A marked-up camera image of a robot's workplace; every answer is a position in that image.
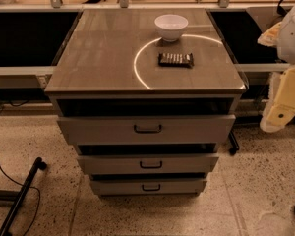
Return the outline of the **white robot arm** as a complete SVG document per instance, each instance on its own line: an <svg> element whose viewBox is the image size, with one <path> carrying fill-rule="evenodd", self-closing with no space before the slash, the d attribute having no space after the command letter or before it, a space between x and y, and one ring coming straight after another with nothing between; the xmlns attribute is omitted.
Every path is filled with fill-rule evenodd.
<svg viewBox="0 0 295 236"><path fill-rule="evenodd" d="M295 117L295 5L281 22L260 35L258 44L275 47L278 58L289 64L282 74L272 73L268 103L260 122L264 132L274 133Z"/></svg>

